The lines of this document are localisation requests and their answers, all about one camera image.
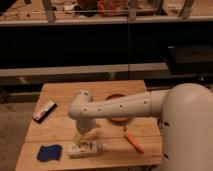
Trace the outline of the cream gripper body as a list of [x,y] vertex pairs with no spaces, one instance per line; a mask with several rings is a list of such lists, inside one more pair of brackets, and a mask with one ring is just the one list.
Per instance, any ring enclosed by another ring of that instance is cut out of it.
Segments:
[[78,131],[74,133],[73,141],[80,145],[82,141],[90,141],[90,140],[96,140],[99,138],[100,131],[98,129],[94,129],[88,133],[80,134]]

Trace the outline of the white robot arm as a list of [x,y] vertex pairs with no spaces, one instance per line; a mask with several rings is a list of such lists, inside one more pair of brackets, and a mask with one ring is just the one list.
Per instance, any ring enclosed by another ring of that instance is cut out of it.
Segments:
[[213,171],[213,91],[203,85],[183,83],[96,102],[81,90],[68,115],[81,134],[91,131],[97,118],[161,116],[162,170]]

